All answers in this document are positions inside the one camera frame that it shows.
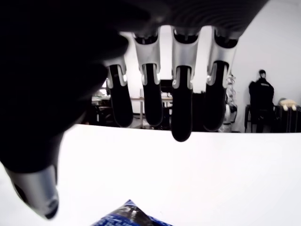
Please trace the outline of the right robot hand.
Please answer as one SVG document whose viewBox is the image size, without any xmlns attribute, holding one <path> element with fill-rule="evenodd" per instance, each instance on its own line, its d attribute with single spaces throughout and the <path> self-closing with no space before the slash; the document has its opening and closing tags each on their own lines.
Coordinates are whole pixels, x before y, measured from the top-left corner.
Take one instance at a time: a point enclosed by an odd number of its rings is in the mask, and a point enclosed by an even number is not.
<svg viewBox="0 0 301 226">
<path fill-rule="evenodd" d="M 171 132 L 192 132 L 192 79 L 199 33 L 212 27 L 204 127 L 225 114 L 226 78 L 239 38 L 264 0 L 3 0 L 0 3 L 0 161 L 19 198 L 52 219 L 59 207 L 57 163 L 63 134 L 84 119 L 104 82 L 116 123 L 133 118 L 124 54 L 134 36 L 145 116 L 163 119 L 159 30 L 172 29 Z"/>
</svg>

